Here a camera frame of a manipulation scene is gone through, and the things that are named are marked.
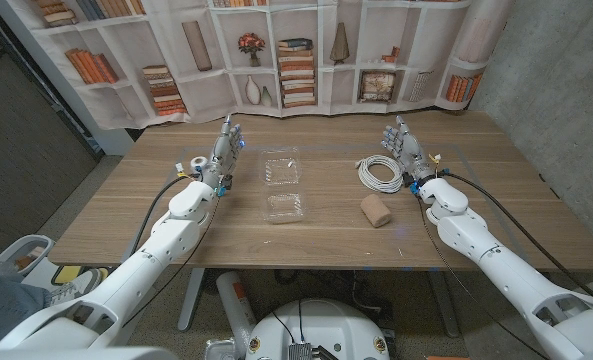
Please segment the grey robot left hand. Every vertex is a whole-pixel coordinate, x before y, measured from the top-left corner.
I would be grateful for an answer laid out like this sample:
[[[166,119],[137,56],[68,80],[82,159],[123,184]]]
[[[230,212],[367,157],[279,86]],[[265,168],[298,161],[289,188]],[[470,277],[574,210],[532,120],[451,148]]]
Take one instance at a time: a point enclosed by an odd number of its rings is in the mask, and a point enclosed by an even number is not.
[[[221,189],[229,191],[232,187],[236,162],[244,146],[241,126],[233,125],[231,116],[227,115],[212,147],[208,162],[203,167],[202,182],[217,191]]]

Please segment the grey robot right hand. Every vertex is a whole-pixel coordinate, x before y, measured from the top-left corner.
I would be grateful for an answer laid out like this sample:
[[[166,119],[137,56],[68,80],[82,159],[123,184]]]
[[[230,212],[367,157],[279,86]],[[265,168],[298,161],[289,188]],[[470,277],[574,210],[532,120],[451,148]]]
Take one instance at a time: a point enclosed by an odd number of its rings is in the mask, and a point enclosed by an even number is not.
[[[430,166],[429,157],[401,115],[396,116],[396,123],[396,127],[385,127],[383,147],[391,152],[403,172],[413,181],[424,183],[435,178],[436,171]]]

